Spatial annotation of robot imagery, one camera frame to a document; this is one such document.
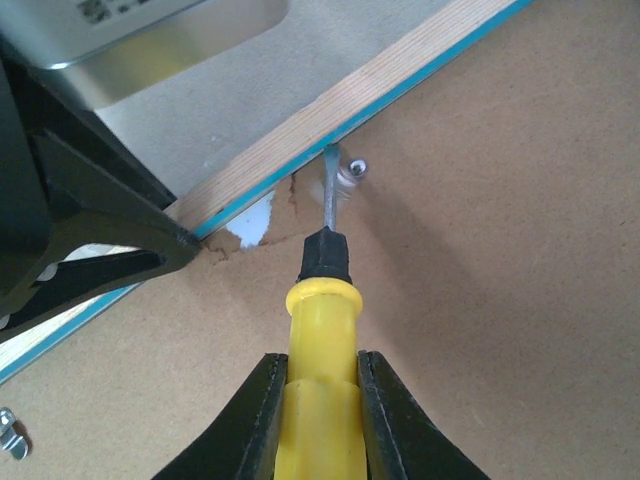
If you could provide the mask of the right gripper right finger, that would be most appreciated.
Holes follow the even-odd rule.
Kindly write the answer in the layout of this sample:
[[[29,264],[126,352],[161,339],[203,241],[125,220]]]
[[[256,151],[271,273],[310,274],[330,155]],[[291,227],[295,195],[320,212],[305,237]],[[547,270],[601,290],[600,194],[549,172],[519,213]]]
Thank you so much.
[[[431,421],[378,351],[358,353],[369,479],[486,479]]]

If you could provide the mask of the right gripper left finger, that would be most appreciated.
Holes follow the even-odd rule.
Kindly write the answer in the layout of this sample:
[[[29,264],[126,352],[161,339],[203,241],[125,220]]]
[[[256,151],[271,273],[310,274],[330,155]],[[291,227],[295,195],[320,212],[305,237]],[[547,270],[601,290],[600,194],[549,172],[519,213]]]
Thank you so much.
[[[215,420],[157,479],[271,479],[288,356],[262,357]]]

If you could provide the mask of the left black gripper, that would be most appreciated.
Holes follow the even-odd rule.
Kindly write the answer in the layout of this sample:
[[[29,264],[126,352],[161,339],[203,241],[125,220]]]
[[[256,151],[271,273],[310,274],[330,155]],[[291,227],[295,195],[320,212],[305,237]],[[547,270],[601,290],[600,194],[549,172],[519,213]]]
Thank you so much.
[[[182,269],[197,238],[172,194],[93,113],[67,105],[1,43],[1,337]]]

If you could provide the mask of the yellow handled screwdriver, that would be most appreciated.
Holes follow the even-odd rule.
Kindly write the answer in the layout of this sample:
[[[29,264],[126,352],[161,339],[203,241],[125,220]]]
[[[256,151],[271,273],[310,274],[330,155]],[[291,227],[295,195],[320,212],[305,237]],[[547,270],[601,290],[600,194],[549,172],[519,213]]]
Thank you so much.
[[[363,300],[349,274],[346,237],[336,229],[339,147],[327,147],[323,159],[323,226],[305,239],[286,296],[291,328],[277,479],[367,476],[356,352]]]

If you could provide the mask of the teal wooden photo frame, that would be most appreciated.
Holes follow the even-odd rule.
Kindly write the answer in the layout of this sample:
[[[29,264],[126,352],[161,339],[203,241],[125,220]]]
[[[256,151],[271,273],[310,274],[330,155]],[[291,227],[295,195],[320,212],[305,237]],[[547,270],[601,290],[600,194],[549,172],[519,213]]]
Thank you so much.
[[[639,5],[536,1],[344,140],[340,210],[388,359],[494,479],[639,475]],[[211,237],[7,382],[32,439],[5,479],[148,479],[263,354],[320,222],[310,165],[270,231]]]

